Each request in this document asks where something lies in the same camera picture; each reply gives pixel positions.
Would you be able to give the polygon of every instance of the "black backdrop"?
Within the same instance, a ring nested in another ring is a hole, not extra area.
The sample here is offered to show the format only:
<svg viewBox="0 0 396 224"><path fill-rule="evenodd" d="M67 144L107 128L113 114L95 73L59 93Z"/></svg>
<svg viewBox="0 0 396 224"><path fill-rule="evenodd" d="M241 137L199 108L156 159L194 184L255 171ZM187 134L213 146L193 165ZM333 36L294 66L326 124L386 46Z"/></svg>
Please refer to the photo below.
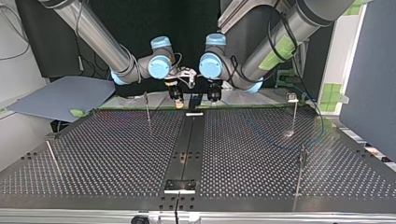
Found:
<svg viewBox="0 0 396 224"><path fill-rule="evenodd" d="M217 31L219 0L91 0L93 11L107 29L136 58L151 54L150 40L167 35L181 64L198 72L206 35ZM194 92L205 91L200 79ZM166 90L163 80L149 78L141 84L118 86L121 96Z"/></svg>

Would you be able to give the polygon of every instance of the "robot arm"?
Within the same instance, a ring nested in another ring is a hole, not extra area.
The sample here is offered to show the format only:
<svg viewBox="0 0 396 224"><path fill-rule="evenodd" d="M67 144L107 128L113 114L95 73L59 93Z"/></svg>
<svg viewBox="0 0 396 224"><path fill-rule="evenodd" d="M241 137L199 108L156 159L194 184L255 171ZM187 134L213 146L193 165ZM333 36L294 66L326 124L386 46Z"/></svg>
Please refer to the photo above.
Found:
<svg viewBox="0 0 396 224"><path fill-rule="evenodd" d="M354 0L297 0L285 19L297 44L305 41L321 26L336 21ZM280 21L270 36L275 48L284 59L290 59L294 45L285 25ZM262 85L262 77L283 61L273 51L266 37L243 65L233 63L225 56L226 37L211 34L206 37L205 54L200 61L201 74L209 82L227 80L236 88L256 92Z"/></svg>
<svg viewBox="0 0 396 224"><path fill-rule="evenodd" d="M100 22L91 9L78 0L39 0L46 8L54 9L66 23L108 64L111 76L119 85L140 78L164 79L175 60L168 37L151 41L152 55L136 60L127 48L121 46Z"/></svg>

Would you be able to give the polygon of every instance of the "metal rod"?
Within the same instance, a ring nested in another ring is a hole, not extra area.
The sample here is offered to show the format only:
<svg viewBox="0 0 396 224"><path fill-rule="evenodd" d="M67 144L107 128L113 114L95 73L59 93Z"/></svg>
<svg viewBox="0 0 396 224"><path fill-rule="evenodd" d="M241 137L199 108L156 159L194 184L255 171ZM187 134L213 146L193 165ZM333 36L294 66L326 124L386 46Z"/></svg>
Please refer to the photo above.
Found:
<svg viewBox="0 0 396 224"><path fill-rule="evenodd" d="M298 105L298 101L295 103L295 106L294 106L293 124L292 124L292 126L291 126L291 131L292 131L292 133L294 133L294 126L295 126L295 122L296 122L297 105Z"/></svg>
<svg viewBox="0 0 396 224"><path fill-rule="evenodd" d="M128 54L121 49L120 44L84 1L80 3L75 0L64 5L66 6L56 7L55 11L72 29L76 29L78 22L78 35L110 66L111 70L119 73L127 70L130 65Z"/></svg>

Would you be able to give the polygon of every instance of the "optical breadboard table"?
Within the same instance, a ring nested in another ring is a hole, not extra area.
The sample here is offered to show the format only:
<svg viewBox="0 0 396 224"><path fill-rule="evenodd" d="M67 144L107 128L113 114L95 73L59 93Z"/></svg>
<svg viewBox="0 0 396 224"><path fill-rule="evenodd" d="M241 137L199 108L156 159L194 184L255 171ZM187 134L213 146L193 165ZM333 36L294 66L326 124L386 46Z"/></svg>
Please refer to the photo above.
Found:
<svg viewBox="0 0 396 224"><path fill-rule="evenodd" d="M396 174L312 109L294 134L289 107L203 112L93 111L0 173L0 208L396 213Z"/></svg>

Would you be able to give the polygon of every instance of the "black cable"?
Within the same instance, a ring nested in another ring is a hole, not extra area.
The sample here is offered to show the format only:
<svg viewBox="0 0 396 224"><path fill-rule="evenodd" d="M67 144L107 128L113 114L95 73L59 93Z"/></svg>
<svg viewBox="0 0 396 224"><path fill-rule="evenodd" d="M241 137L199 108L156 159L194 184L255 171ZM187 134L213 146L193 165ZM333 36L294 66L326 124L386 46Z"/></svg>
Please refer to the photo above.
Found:
<svg viewBox="0 0 396 224"><path fill-rule="evenodd" d="M180 194L177 195L177 201L176 201L176 206L175 206L175 222L178 224L178 215L177 215L177 208L178 208L178 198Z"/></svg>
<svg viewBox="0 0 396 224"><path fill-rule="evenodd" d="M30 44L28 43L26 49L23 52L21 52L19 54L16 54L14 56L6 57L6 58L0 58L0 61L6 61L6 60L10 60L10 59L15 59L15 58L21 57L23 54L25 54L29 50L29 48L30 48Z"/></svg>
<svg viewBox="0 0 396 224"><path fill-rule="evenodd" d="M95 65L96 65L96 67L97 68L99 68L99 70L101 70L101 71L103 71L103 72L107 72L107 69L104 69L104 68L101 68L101 66L99 66L99 64L98 64L98 62L97 62L97 54L96 54L96 52L94 51L93 52L93 62L95 63Z"/></svg>
<svg viewBox="0 0 396 224"><path fill-rule="evenodd" d="M269 18L268 18L268 26L267 26L267 30L268 30L268 31L267 31L267 33L268 33L268 42L270 43L271 49L273 50L273 52L274 52L274 54L276 55L276 57L278 57L278 58L279 58L280 60L282 60L283 62L287 62L287 61L289 61L290 59L284 58L284 57L283 57L282 55L280 55L280 53L277 51L276 46L275 46L275 44L274 44L274 41L273 41L273 39L272 39L272 33L271 33L271 20L272 20L272 18L273 18L274 11L276 11L277 5L279 5L279 2L280 2L280 0L277 0L277 1L276 1L275 5L274 5L274 7L273 7L273 10L271 10L270 16L269 16ZM291 41L293 42L294 51L292 52L292 55L294 55L295 52L296 52L296 50L297 50L297 47L298 47L298 45L297 45L297 40L296 40L296 38L295 38L295 36L294 36L292 30L290 29L289 23L288 23L288 21L286 20L286 18L284 17L283 13L279 13L279 15L280 15L280 20L282 21L282 23L283 23L283 25L284 25L284 27L285 27L285 30L286 30L286 32L288 33L288 36L290 37Z"/></svg>
<svg viewBox="0 0 396 224"><path fill-rule="evenodd" d="M234 55L231 56L231 64L232 64L232 66L233 66L233 72L236 71L236 73L237 73L242 79L244 79L246 82L249 82L249 83L262 83L262 82L263 82L263 80L257 80L257 81L255 81L255 80L251 80L251 79L247 78L247 76L245 76L244 72L242 72L242 68L241 68L240 71L238 71L239 63L238 63L238 61L236 60L236 57L235 57Z"/></svg>

